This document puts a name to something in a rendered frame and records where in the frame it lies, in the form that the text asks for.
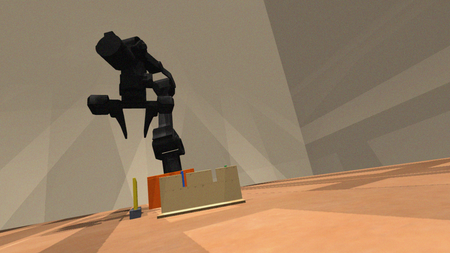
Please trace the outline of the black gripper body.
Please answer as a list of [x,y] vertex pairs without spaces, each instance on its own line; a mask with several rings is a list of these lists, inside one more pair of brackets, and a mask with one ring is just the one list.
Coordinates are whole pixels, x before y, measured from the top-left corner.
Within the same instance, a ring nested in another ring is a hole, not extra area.
[[146,106],[158,106],[159,114],[172,113],[174,108],[172,96],[157,96],[156,101],[146,101],[141,92],[125,91],[122,100],[109,99],[108,95],[90,95],[88,108],[94,115],[108,115],[108,106],[122,106],[123,109],[145,109]]

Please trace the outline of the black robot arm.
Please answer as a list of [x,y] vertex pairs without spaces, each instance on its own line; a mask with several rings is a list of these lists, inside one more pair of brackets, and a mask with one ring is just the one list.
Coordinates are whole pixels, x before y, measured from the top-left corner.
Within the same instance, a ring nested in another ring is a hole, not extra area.
[[[97,43],[96,52],[115,70],[121,70],[120,96],[125,91],[146,96],[146,88],[152,88],[157,96],[174,96],[176,85],[171,73],[147,52],[147,45],[139,37],[121,40],[113,31],[106,32]],[[152,74],[159,72],[168,78],[153,81]],[[172,113],[159,114],[159,127],[153,129],[152,140],[155,158],[162,160],[164,174],[182,171],[180,155],[185,150],[173,128]]]

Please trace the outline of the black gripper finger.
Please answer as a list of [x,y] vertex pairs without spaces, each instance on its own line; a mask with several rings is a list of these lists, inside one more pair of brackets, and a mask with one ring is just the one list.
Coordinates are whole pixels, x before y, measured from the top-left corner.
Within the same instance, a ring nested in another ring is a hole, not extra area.
[[153,117],[158,116],[159,107],[158,106],[146,106],[145,108],[145,121],[144,121],[144,138],[146,138],[149,125]]
[[125,139],[127,139],[127,128],[122,106],[108,106],[108,112],[111,117],[115,117],[117,119],[122,128]]

